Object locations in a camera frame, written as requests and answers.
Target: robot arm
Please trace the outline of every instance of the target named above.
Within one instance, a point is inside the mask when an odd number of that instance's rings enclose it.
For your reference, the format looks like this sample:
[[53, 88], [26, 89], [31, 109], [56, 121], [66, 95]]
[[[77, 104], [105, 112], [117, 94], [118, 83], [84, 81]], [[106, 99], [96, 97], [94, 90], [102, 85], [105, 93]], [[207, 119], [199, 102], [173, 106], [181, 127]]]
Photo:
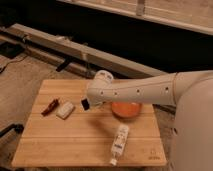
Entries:
[[87, 87], [87, 104], [130, 101], [177, 106], [170, 171], [213, 170], [213, 71], [112, 81], [109, 72], [99, 71]]
[[112, 83], [112, 74], [101, 70], [87, 87], [87, 101], [90, 106], [112, 101], [175, 106], [181, 95], [190, 86], [210, 73], [212, 72], [174, 73], [123, 83]]

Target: black cable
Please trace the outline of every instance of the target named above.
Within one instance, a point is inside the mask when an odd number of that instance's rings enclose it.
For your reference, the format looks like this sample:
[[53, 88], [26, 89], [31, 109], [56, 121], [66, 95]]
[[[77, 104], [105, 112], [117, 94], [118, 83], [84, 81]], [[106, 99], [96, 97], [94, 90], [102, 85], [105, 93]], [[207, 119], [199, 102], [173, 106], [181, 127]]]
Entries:
[[5, 66], [0, 67], [0, 74], [4, 72], [4, 70], [8, 67], [8, 65], [12, 64], [12, 63], [18, 63], [18, 62], [22, 62], [23, 60], [25, 60], [28, 57], [28, 55], [26, 54], [24, 57], [22, 57], [22, 59], [20, 60], [14, 60], [14, 61], [9, 61], [8, 63], [6, 63]]
[[23, 43], [24, 43], [25, 53], [26, 53], [25, 56], [22, 57], [22, 59], [20, 59], [20, 60], [9, 61], [8, 63], [6, 63], [5, 66], [0, 67], [0, 74], [4, 72], [4, 70], [8, 67], [8, 65], [10, 65], [10, 64], [12, 64], [12, 63], [22, 62], [23, 60], [25, 60], [25, 59], [29, 56], [30, 50], [28, 49], [28, 46], [27, 46], [27, 44], [26, 44], [26, 38], [27, 38], [26, 35], [24, 35], [24, 37], [22, 38], [22, 41], [23, 41]]

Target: orange bowl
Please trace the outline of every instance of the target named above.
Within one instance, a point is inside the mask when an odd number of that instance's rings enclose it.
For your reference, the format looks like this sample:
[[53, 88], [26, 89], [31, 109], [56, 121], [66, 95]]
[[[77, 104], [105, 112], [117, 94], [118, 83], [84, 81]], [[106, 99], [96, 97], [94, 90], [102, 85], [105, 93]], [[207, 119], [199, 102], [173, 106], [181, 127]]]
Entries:
[[135, 117], [140, 114], [141, 103], [127, 103], [127, 102], [112, 102], [112, 111], [115, 115], [122, 118]]

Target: white object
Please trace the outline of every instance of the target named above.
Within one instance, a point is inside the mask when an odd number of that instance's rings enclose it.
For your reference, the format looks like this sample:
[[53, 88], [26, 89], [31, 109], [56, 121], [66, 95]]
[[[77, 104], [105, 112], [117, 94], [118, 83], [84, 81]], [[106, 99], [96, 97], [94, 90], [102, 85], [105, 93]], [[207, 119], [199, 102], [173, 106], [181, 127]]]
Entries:
[[110, 164], [117, 165], [117, 158], [123, 154], [124, 147], [126, 145], [127, 136], [129, 133], [129, 127], [127, 125], [120, 125], [115, 135], [114, 142], [112, 144], [111, 153], [113, 158], [110, 160]]
[[213, 170], [213, 70], [115, 84], [110, 80], [110, 73], [97, 73], [87, 88], [90, 105], [124, 101], [177, 106], [170, 171]]
[[66, 102], [63, 104], [57, 112], [57, 116], [60, 117], [61, 119], [66, 119], [74, 110], [74, 105], [70, 102]]
[[56, 36], [56, 41], [58, 42], [58, 43], [64, 43], [64, 42], [66, 42], [66, 43], [71, 43], [71, 41], [68, 39], [68, 37], [65, 37], [65, 36]]

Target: wooden tabletop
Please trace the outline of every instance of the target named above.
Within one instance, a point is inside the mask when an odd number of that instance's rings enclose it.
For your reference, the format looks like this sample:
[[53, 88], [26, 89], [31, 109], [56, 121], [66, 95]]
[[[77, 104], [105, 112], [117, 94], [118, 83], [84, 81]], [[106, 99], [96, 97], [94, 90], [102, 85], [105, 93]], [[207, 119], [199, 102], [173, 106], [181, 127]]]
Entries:
[[[121, 123], [130, 127], [124, 155], [118, 166], [163, 166], [164, 149], [153, 106], [144, 104], [139, 117], [116, 118], [106, 103], [84, 111], [88, 80], [45, 80], [39, 90], [22, 134], [12, 165], [14, 167], [110, 166], [111, 146]], [[41, 112], [54, 99], [72, 102], [76, 109], [66, 120], [53, 111]]]

